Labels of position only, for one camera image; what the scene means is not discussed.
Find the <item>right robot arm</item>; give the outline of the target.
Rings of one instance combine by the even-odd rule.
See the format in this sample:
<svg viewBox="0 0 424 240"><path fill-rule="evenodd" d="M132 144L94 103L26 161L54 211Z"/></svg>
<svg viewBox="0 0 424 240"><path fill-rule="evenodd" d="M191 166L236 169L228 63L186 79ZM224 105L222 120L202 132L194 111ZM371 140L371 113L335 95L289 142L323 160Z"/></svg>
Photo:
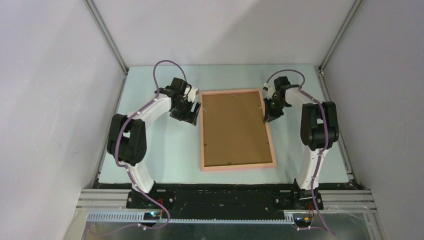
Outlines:
<svg viewBox="0 0 424 240"><path fill-rule="evenodd" d="M283 116L284 108L301 111L300 139L304 145L304 159L291 189L291 204L304 209L318 196L318 178L329 149L339 139L337 107L332 101L320 101L305 92L300 85L291 84L286 76L273 83L265 82L263 98L264 123Z"/></svg>

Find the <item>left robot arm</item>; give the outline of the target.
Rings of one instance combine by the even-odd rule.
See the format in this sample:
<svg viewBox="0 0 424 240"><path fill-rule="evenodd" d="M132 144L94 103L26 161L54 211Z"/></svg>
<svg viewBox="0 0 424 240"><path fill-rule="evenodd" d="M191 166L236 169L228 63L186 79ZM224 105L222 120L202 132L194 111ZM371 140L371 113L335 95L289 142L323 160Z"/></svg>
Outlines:
<svg viewBox="0 0 424 240"><path fill-rule="evenodd" d="M197 87L175 77L170 85L157 88L154 97L140 109L112 117L106 150L115 164L125 169L132 188L140 192L138 201L145 208L153 208L158 202L158 194L151 190L155 181L144 161L148 150L147 128L166 113L196 126L202 105L196 101L198 94Z"/></svg>

